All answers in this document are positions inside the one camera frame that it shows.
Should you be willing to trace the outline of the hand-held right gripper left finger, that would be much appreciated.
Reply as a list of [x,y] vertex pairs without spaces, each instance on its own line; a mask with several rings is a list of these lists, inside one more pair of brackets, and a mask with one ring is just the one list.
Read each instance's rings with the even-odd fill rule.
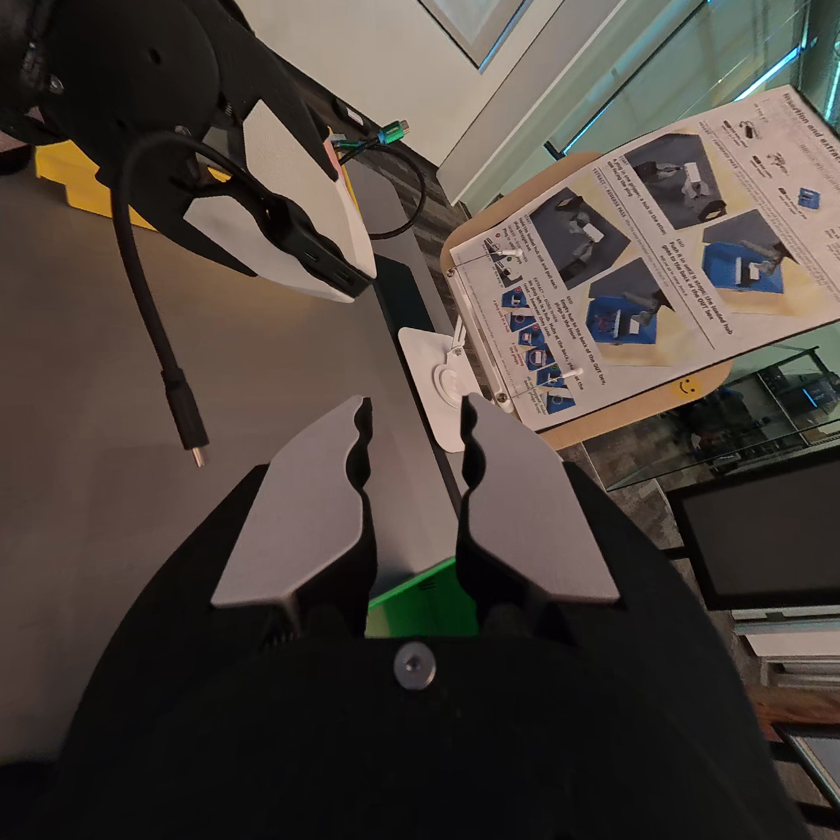
[[353,550],[375,544],[371,399],[353,395],[304,428],[268,464],[211,603],[289,603]]

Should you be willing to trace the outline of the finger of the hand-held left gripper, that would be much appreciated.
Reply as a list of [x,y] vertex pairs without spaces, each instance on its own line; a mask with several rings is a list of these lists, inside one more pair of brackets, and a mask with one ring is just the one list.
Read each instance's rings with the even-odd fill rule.
[[297,204],[316,232],[367,277],[376,277],[375,256],[361,214],[331,159],[327,170],[259,100],[244,121],[248,171],[262,186]]
[[305,277],[297,261],[268,241],[258,223],[262,207],[250,207],[244,198],[232,195],[199,197],[189,206],[185,220],[256,276],[311,297],[351,303],[316,291],[317,282]]

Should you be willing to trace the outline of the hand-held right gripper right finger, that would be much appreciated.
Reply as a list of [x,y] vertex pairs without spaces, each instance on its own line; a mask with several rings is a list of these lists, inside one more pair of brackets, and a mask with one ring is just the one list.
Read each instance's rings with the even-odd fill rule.
[[616,604],[621,596],[562,458],[479,394],[464,396],[459,579],[475,598]]

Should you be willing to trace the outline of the black USB hub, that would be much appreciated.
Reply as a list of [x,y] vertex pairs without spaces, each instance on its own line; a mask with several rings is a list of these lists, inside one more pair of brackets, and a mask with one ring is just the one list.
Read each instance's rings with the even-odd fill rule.
[[360,268],[344,257],[340,247],[319,233],[299,205],[285,197],[267,198],[258,214],[261,232],[285,255],[293,258],[315,290],[339,301],[353,301],[376,278],[376,265]]

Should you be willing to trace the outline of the yellow plastic bin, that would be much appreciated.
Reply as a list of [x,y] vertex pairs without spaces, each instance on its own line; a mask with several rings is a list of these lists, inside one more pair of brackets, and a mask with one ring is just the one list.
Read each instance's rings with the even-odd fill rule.
[[[214,169],[208,169],[217,181],[226,182],[229,175]],[[344,188],[355,206],[356,214],[361,218],[359,204],[352,184],[344,171]],[[112,218],[109,190],[97,178],[98,166],[91,161],[71,141],[40,146],[35,153],[35,173],[40,179],[61,184],[65,188],[67,204],[91,214]],[[134,226],[156,230],[132,208],[129,209],[130,222]]]

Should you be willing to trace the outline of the green plastic bin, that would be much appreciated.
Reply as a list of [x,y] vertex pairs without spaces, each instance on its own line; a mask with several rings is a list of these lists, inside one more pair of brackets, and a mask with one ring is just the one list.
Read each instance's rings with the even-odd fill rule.
[[449,558],[372,599],[366,638],[475,637],[476,605]]

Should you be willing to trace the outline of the instruction sheet on stand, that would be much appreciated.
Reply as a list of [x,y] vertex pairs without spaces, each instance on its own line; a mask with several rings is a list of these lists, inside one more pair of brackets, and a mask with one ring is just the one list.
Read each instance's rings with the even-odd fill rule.
[[[480,330],[476,316],[471,311],[466,294],[459,286],[452,249],[462,245],[468,239],[477,236],[490,227],[504,221],[510,215],[522,209],[540,194],[558,185],[563,179],[580,169],[591,165],[600,155],[597,152],[578,152],[564,156],[552,163],[545,170],[537,173],[527,182],[516,187],[512,192],[488,205],[477,215],[459,225],[444,242],[440,254],[440,269],[447,281],[455,301],[458,320],[456,325],[465,328],[470,346],[477,357],[479,382],[486,382],[490,387],[491,401],[498,402],[500,396],[506,396],[500,375],[490,358],[487,342]],[[630,397],[613,406],[563,423],[557,427],[539,433],[553,449],[564,449],[582,443],[588,439],[607,434],[620,427],[644,420],[655,414],[663,413],[677,406],[693,402],[718,388],[730,375],[733,362],[715,364],[702,371],[685,375],[676,381],[660,385],[651,391]]]

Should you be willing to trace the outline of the dark flat mat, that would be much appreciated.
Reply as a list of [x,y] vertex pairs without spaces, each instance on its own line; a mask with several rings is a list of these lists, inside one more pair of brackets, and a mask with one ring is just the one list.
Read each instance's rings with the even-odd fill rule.
[[381,255],[374,255],[374,262],[376,278],[372,287],[393,339],[403,328],[434,332],[412,271],[403,263]]

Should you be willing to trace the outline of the white board stand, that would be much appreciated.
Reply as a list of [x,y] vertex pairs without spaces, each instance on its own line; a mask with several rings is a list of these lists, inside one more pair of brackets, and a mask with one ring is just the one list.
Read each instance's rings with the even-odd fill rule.
[[454,335],[400,328],[397,339],[412,376],[434,440],[444,452],[461,453],[463,397],[480,394],[480,385],[466,354],[467,331],[461,318]]

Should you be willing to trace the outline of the black monitor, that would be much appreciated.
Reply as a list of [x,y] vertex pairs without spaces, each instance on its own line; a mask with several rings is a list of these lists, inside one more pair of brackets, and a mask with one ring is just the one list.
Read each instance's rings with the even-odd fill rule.
[[828,448],[666,494],[712,611],[836,606],[839,456]]

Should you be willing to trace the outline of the printed instruction sheet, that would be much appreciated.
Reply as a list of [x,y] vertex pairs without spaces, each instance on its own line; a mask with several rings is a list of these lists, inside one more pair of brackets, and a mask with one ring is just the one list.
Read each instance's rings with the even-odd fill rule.
[[838,134],[791,86],[649,133],[453,247],[541,433],[838,322]]

